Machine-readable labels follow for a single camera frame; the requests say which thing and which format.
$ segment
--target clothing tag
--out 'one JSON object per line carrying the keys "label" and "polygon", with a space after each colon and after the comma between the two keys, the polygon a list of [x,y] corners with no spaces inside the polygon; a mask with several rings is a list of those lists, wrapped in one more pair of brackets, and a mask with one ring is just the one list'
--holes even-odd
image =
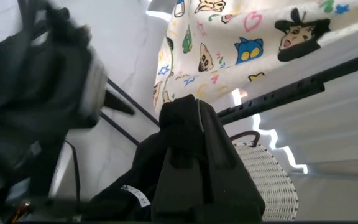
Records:
{"label": "clothing tag", "polygon": [[140,206],[143,208],[143,207],[146,207],[148,205],[151,205],[151,203],[149,202],[149,200],[147,199],[146,195],[143,194],[143,192],[141,192],[140,190],[132,187],[132,186],[129,186],[129,185],[123,185],[121,187],[121,189],[123,190],[127,190],[129,191],[130,193],[132,193],[133,195],[135,195],[135,197],[137,197],[139,203],[140,203]]}

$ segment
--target blue cat cartoon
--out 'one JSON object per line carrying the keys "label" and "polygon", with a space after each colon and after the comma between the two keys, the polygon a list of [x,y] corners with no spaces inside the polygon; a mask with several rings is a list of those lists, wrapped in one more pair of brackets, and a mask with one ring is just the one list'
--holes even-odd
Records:
{"label": "blue cat cartoon", "polygon": [[235,43],[234,46],[237,49],[237,62],[248,62],[249,60],[257,59],[262,56],[264,52],[264,42],[261,38],[256,40],[247,40],[240,37],[241,42]]}

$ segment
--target white fabric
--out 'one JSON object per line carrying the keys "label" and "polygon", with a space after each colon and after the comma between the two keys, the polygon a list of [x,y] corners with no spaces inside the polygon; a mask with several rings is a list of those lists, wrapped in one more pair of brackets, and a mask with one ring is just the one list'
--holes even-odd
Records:
{"label": "white fabric", "polygon": [[265,201],[263,221],[294,220],[298,195],[291,179],[266,148],[253,144],[237,142],[234,147]]}
{"label": "white fabric", "polygon": [[358,32],[358,0],[177,0],[172,14],[158,55],[158,113],[188,94],[212,103]]}

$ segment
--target pink heart outline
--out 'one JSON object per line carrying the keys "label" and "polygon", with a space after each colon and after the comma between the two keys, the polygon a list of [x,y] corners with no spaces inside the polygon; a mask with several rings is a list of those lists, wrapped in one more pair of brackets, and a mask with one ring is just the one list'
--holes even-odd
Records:
{"label": "pink heart outline", "polygon": [[[254,30],[256,27],[259,26],[260,22],[262,22],[263,16],[261,14],[256,14],[257,12],[251,12],[250,14],[248,14],[245,18],[244,18],[244,28],[246,29],[247,32],[250,32],[252,30]],[[248,17],[252,16],[250,19],[253,20],[255,18],[258,18],[259,21],[257,23],[255,23],[252,27],[248,28],[247,26],[247,21],[248,21]]]}

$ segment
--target green cartoon character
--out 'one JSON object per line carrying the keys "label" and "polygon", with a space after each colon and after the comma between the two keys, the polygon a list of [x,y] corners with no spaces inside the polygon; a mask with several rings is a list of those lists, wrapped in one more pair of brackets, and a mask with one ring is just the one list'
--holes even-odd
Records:
{"label": "green cartoon character", "polygon": [[191,44],[190,26],[187,28],[186,36],[183,39],[183,43],[181,46],[183,47],[183,53],[188,53],[189,51],[191,51],[191,48],[193,48],[193,45]]}

